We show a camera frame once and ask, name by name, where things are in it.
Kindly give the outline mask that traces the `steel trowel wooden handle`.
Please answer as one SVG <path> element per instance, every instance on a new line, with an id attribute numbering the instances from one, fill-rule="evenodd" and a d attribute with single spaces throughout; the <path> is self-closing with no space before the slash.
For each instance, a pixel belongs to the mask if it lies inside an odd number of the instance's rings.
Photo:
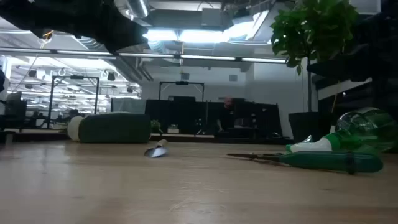
<path id="1" fill-rule="evenodd" d="M 144 155 L 148 158 L 157 158 L 165 156 L 168 153 L 167 144 L 169 142 L 166 139 L 162 139 L 156 143 L 155 147 L 145 151 Z"/>

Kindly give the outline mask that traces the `beige green gardening tote bag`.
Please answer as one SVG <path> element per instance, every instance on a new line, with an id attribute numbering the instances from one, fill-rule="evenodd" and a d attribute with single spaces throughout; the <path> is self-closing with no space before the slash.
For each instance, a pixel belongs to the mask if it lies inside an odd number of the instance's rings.
<path id="1" fill-rule="evenodd" d="M 67 126 L 72 141 L 87 144 L 147 143 L 151 131 L 148 115 L 126 112 L 76 116 Z"/>

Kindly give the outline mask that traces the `green-handled pruning shears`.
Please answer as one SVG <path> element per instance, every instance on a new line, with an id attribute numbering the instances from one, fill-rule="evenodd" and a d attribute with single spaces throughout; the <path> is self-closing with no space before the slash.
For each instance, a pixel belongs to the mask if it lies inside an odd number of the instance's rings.
<path id="1" fill-rule="evenodd" d="M 299 151 L 289 154 L 228 154 L 228 156 L 273 161 L 303 169 L 347 172 L 350 175 L 375 173 L 384 167 L 381 159 L 374 154 L 353 152 Z"/>

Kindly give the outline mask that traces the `green spray bottle white nozzle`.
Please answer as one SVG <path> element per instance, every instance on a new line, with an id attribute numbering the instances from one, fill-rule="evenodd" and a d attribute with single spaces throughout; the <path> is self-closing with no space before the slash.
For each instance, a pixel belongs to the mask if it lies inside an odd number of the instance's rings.
<path id="1" fill-rule="evenodd" d="M 398 122 L 379 108 L 361 108 L 340 116 L 335 130 L 315 142 L 300 142 L 285 147 L 299 151 L 363 152 L 377 154 L 398 146 Z"/>

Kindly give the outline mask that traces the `person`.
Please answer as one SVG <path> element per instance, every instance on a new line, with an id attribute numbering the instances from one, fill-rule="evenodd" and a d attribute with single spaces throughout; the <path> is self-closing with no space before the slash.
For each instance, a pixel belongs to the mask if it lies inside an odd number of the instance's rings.
<path id="1" fill-rule="evenodd" d="M 231 97 L 226 97 L 223 102 L 223 107 L 220 109 L 218 119 L 216 121 L 218 132 L 226 131 L 229 128 L 234 127 L 234 108 L 233 99 Z"/>

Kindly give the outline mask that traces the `long ceiling light bar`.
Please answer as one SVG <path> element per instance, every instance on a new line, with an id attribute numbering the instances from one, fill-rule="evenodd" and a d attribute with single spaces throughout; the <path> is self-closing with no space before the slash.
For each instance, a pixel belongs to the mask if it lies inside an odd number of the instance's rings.
<path id="1" fill-rule="evenodd" d="M 94 52 L 82 50 L 56 50 L 56 49 L 27 49 L 0 47 L 0 52 L 19 53 L 19 54 L 53 54 L 53 55 L 79 55 L 86 57 L 139 57 L 139 58 L 161 58 L 161 59 L 188 59 L 188 60 L 217 60 L 226 62 L 250 62 L 250 63 L 279 63 L 284 64 L 285 60 L 280 58 L 251 58 L 251 57 L 228 57 L 214 55 L 186 55 L 186 54 L 148 54 L 148 53 L 132 53 L 132 52 Z"/>

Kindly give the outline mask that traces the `grey fabric partition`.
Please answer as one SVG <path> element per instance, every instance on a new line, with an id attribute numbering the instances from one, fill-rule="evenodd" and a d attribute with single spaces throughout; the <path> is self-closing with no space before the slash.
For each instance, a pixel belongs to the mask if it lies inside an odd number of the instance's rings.
<path id="1" fill-rule="evenodd" d="M 146 100 L 134 98 L 113 98 L 111 100 L 111 112 L 144 114 L 146 102 Z"/>

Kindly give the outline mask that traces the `black plant pot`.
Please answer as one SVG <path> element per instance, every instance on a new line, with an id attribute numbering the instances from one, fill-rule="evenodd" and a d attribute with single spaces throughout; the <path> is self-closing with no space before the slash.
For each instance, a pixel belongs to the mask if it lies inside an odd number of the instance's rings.
<path id="1" fill-rule="evenodd" d="M 332 116 L 330 113 L 304 112 L 289 114 L 289 123 L 295 143 L 302 142 L 309 136 L 318 141 L 330 132 Z"/>

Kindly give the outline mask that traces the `leafy green potted tree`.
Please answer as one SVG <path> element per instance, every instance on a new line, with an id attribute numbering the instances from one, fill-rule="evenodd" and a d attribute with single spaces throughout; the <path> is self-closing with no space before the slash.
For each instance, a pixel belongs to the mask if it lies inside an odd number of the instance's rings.
<path id="1" fill-rule="evenodd" d="M 272 51 L 283 55 L 286 66 L 301 75 L 303 63 L 326 61 L 345 51 L 358 16 L 349 0 L 301 0 L 275 16 Z"/>

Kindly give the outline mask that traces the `silver ventilation duct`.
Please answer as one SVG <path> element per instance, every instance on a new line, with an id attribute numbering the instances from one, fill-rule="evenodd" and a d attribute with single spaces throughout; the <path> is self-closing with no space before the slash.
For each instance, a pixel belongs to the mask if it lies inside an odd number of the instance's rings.
<path id="1" fill-rule="evenodd" d="M 145 18 L 149 15 L 147 0 L 126 0 L 130 13 L 136 18 Z"/>

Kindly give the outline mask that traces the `tall black gantry frame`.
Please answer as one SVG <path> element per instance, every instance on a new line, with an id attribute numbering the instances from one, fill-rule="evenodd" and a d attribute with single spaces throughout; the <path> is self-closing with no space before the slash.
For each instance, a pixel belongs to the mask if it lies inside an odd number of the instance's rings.
<path id="1" fill-rule="evenodd" d="M 51 114 L 52 114 L 52 103 L 53 103 L 53 94 L 54 94 L 54 89 L 55 89 L 55 79 L 60 78 L 61 80 L 64 80 L 66 78 L 69 78 L 71 80 L 84 80 L 84 79 L 94 79 L 96 80 L 96 94 L 95 94 L 95 105 L 94 105 L 94 114 L 97 114 L 97 109 L 98 109 L 98 93 L 100 89 L 100 78 L 99 77 L 87 77 L 83 75 L 56 75 L 52 77 L 52 82 L 51 82 L 51 89 L 50 89 L 50 101 L 49 101 L 49 109 L 48 109 L 48 114 L 47 114 L 47 126 L 46 129 L 50 129 L 50 121 L 51 119 Z"/>

